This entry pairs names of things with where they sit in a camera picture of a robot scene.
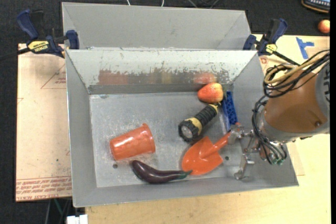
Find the black flashlight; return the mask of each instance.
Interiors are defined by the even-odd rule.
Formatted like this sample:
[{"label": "black flashlight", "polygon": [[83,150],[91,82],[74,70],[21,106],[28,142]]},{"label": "black flashlight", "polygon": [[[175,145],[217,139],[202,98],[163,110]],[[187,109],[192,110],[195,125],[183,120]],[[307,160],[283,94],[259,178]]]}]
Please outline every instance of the black flashlight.
[{"label": "black flashlight", "polygon": [[192,118],[186,119],[178,126],[178,134],[186,142],[200,138],[202,128],[218,113],[218,104],[209,104]]}]

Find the blue block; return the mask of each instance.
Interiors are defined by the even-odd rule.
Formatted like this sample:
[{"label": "blue block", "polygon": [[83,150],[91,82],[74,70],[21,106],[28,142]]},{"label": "blue block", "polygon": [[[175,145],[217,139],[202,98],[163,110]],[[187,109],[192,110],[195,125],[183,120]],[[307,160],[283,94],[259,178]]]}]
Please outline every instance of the blue block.
[{"label": "blue block", "polygon": [[226,131],[231,129],[231,125],[238,122],[238,117],[233,103],[232,93],[230,91],[226,92],[226,99],[222,102],[222,108],[224,113],[225,128]]}]

